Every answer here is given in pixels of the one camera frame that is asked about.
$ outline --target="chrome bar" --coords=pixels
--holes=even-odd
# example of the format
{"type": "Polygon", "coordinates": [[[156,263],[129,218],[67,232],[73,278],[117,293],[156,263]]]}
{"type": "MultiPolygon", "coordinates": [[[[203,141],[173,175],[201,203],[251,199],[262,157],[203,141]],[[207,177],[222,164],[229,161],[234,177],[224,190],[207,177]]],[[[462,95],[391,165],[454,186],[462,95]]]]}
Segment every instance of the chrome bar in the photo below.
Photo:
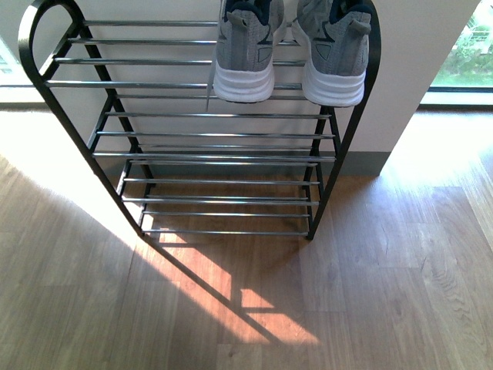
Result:
{"type": "MultiPolygon", "coordinates": [[[[49,88],[79,87],[87,89],[206,89],[206,83],[174,83],[174,82],[127,82],[127,81],[61,81],[45,82],[49,88]]],[[[300,83],[277,83],[275,90],[300,91],[300,83]]]]}
{"type": "Polygon", "coordinates": [[[289,150],[290,152],[307,152],[310,146],[281,146],[281,145],[173,145],[173,144],[139,144],[141,148],[166,148],[166,149],[187,149],[187,150],[208,150],[208,149],[255,149],[255,150],[289,150]]]}
{"type": "Polygon", "coordinates": [[[210,21],[84,21],[88,26],[139,26],[139,27],[217,27],[217,22],[210,21]]]}
{"type": "Polygon", "coordinates": [[[155,166],[277,166],[277,167],[316,167],[317,163],[298,163],[298,162],[207,162],[198,160],[131,160],[132,163],[144,166],[144,165],[155,165],[155,166]]]}
{"type": "Polygon", "coordinates": [[[113,132],[99,131],[100,136],[114,137],[140,137],[140,136],[168,136],[168,137],[203,137],[203,138],[230,138],[239,139],[251,137],[256,139],[310,139],[323,140],[332,139],[331,134],[296,134],[296,133],[136,133],[136,132],[113,132]]]}
{"type": "Polygon", "coordinates": [[[319,202],[306,200],[275,200],[266,198],[261,200],[246,197],[238,200],[228,199],[227,197],[217,197],[217,199],[204,199],[204,197],[174,197],[174,198],[122,198],[125,203],[140,204],[225,204],[225,205],[245,205],[245,206],[317,206],[319,202]]]}
{"type": "Polygon", "coordinates": [[[210,66],[210,60],[56,58],[59,64],[90,66],[210,66]]]}
{"type": "Polygon", "coordinates": [[[247,119],[329,119],[330,115],[320,114],[274,114],[274,113],[144,113],[144,112],[107,112],[109,117],[167,117],[167,118],[247,118],[247,119]]]}
{"type": "Polygon", "coordinates": [[[97,152],[92,156],[104,158],[126,158],[130,160],[248,160],[285,162],[334,162],[335,156],[240,156],[229,154],[184,154],[184,153],[113,153],[97,152]]]}
{"type": "Polygon", "coordinates": [[[209,184],[209,185],[275,185],[275,186],[316,186],[318,181],[273,181],[273,180],[191,180],[191,179],[137,179],[126,178],[128,183],[169,183],[169,184],[209,184]]]}
{"type": "MultiPolygon", "coordinates": [[[[206,100],[207,95],[139,95],[139,94],[118,94],[117,99],[190,99],[206,100]]],[[[211,100],[219,100],[215,95],[209,97],[211,100]]],[[[269,100],[307,100],[304,96],[284,96],[271,95],[269,100]]]]}
{"type": "Polygon", "coordinates": [[[276,201],[276,202],[297,202],[307,201],[307,197],[243,197],[243,196],[226,196],[226,195],[153,195],[150,194],[143,199],[166,199],[166,200],[260,200],[260,201],[276,201]]]}
{"type": "Polygon", "coordinates": [[[185,216],[185,217],[268,217],[268,218],[308,218],[308,214],[229,214],[212,212],[159,212],[147,210],[143,212],[150,216],[185,216]]]}
{"type": "MultiPolygon", "coordinates": [[[[180,40],[180,39],[97,39],[69,38],[72,44],[83,45],[164,45],[164,46],[214,46],[215,40],[180,40]]],[[[278,46],[298,46],[295,41],[282,41],[278,46]]]]}
{"type": "Polygon", "coordinates": [[[279,237],[306,237],[307,232],[294,231],[214,231],[214,230],[160,230],[143,229],[144,234],[212,234],[212,235],[263,235],[279,237]]]}
{"type": "MultiPolygon", "coordinates": [[[[210,60],[55,58],[58,64],[90,66],[210,66],[210,60]]],[[[275,66],[303,67],[304,60],[274,60],[275,66]]]]}

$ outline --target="white sole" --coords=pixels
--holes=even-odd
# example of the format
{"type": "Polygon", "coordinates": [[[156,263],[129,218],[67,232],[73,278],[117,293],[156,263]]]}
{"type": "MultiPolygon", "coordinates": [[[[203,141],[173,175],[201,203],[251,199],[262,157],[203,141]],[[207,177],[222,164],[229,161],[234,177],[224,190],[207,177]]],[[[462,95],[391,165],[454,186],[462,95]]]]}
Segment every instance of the white sole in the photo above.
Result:
{"type": "Polygon", "coordinates": [[[328,75],[317,71],[311,58],[310,38],[293,22],[293,37],[298,44],[307,49],[308,61],[304,66],[301,83],[305,97],[312,103],[322,106],[356,106],[364,95],[364,78],[366,72],[359,76],[328,75]]]}
{"type": "MultiPolygon", "coordinates": [[[[286,35],[286,19],[273,34],[273,47],[286,35]]],[[[221,68],[216,61],[213,82],[217,97],[235,103],[258,103],[267,100],[274,90],[272,58],[262,71],[234,71],[221,68]]]]}

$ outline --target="shoe rack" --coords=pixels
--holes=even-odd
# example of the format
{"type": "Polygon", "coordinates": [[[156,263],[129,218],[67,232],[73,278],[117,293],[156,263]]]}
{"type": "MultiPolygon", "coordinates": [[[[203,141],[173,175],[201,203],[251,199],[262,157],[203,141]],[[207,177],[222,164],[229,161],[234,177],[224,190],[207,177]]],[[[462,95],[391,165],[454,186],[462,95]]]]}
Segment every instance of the shoe rack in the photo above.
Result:
{"type": "MultiPolygon", "coordinates": [[[[374,10],[373,3],[367,3],[374,10]]],[[[255,104],[255,109],[219,101],[212,94],[211,109],[206,112],[210,65],[206,59],[211,58],[215,39],[173,37],[177,29],[185,28],[199,33],[210,28],[213,34],[216,22],[91,21],[84,18],[74,0],[35,0],[22,19],[19,51],[28,77],[144,240],[156,241],[167,234],[248,234],[312,240],[377,77],[381,37],[376,11],[372,17],[364,98],[354,107],[342,134],[334,107],[319,106],[314,107],[314,113],[299,113],[299,104],[309,102],[298,82],[277,83],[273,96],[255,104]],[[60,40],[52,40],[56,47],[38,68],[33,56],[34,38],[43,16],[54,7],[67,12],[72,23],[60,40]],[[159,29],[159,39],[93,36],[94,29],[140,27],[159,29]],[[199,58],[190,58],[184,52],[181,59],[132,54],[139,47],[156,46],[180,51],[198,48],[202,52],[198,52],[199,58]],[[86,57],[67,57],[74,48],[82,50],[86,57]],[[103,58],[110,48],[129,51],[123,58],[103,58]],[[74,81],[57,77],[61,68],[71,69],[77,76],[77,69],[82,66],[96,72],[97,78],[74,81]],[[136,81],[136,75],[125,76],[118,70],[122,66],[158,66],[159,80],[136,81]],[[199,82],[177,82],[173,72],[176,67],[181,71],[203,68],[205,72],[199,82]],[[91,126],[90,134],[81,134],[81,126],[74,124],[69,109],[59,98],[77,90],[98,90],[104,96],[99,106],[85,108],[98,117],[85,123],[86,129],[88,124],[91,126]],[[275,103],[282,103],[283,111],[259,112],[259,106],[270,108],[275,103]],[[221,112],[222,107],[237,107],[238,112],[221,112]],[[143,120],[152,121],[154,126],[143,120]],[[221,122],[219,129],[214,120],[221,122]],[[297,130],[287,132],[276,129],[280,126],[275,122],[280,121],[300,124],[297,130]],[[312,125],[305,127],[301,122],[306,121],[312,125]],[[156,123],[159,130],[147,129],[156,127],[156,123]],[[321,149],[327,146],[330,150],[321,149]]],[[[287,40],[277,48],[286,48],[289,53],[300,47],[287,40]]],[[[303,64],[300,60],[274,58],[275,69],[300,71],[303,64]]]]}

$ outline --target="shoe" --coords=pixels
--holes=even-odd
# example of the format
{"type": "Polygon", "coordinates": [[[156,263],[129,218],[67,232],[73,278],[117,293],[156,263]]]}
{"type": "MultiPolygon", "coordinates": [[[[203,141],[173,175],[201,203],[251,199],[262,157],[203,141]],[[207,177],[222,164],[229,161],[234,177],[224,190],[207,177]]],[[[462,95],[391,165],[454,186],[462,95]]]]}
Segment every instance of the shoe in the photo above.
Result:
{"type": "Polygon", "coordinates": [[[268,99],[274,88],[273,47],[285,34],[283,0],[226,0],[216,44],[216,95],[235,103],[268,99]]]}
{"type": "Polygon", "coordinates": [[[293,36],[308,49],[302,87],[312,103],[355,106],[363,99],[371,13],[362,0],[299,0],[293,36]]]}

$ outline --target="glass window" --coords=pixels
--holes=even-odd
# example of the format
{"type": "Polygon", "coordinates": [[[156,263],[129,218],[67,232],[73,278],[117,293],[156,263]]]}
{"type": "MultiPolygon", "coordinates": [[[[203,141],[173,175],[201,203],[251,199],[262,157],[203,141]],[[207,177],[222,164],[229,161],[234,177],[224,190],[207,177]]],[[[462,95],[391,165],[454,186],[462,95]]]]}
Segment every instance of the glass window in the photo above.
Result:
{"type": "Polygon", "coordinates": [[[493,0],[481,0],[431,87],[493,88],[493,0]]]}
{"type": "Polygon", "coordinates": [[[21,64],[0,37],[0,86],[31,84],[21,64]]]}

